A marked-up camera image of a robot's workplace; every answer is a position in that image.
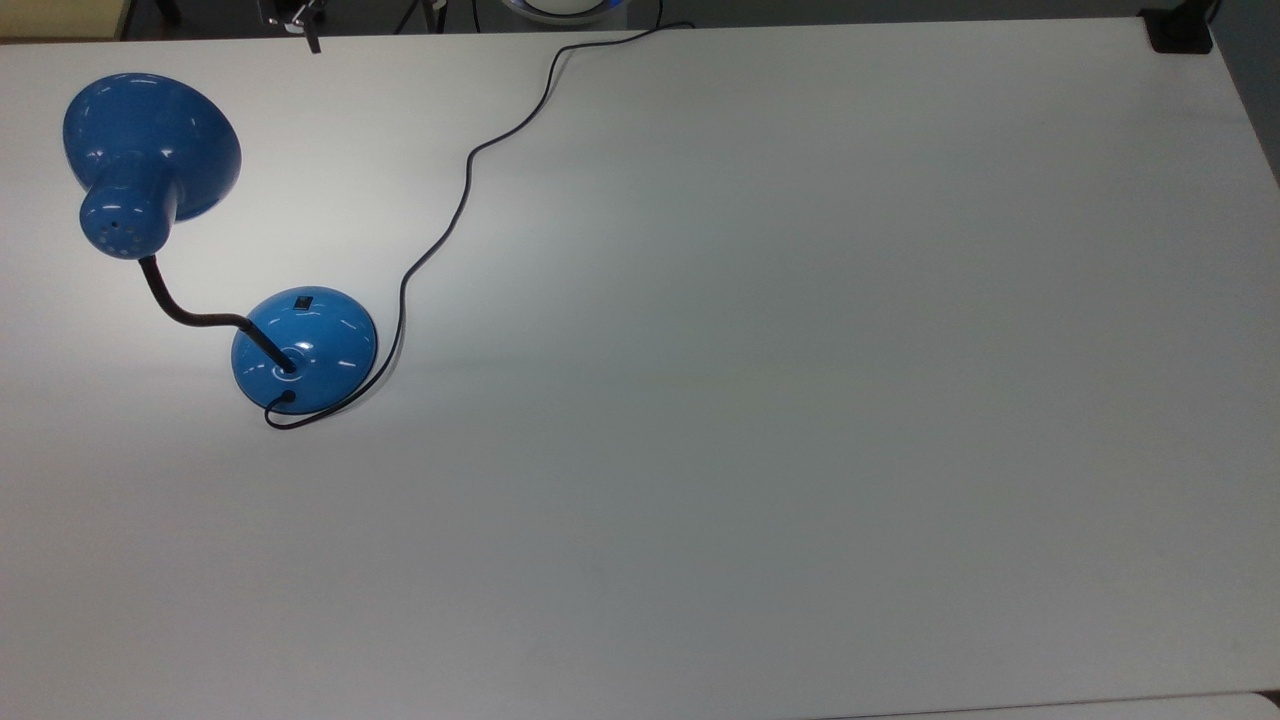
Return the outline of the grey Franka gripper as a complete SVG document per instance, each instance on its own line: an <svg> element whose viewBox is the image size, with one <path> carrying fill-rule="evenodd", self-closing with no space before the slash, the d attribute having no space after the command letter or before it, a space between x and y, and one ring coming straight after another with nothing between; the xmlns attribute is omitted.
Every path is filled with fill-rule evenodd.
<svg viewBox="0 0 1280 720"><path fill-rule="evenodd" d="M288 33L303 33L312 55L320 54L321 45L314 18L320 13L320 1L266 1L266 26Z"/></svg>

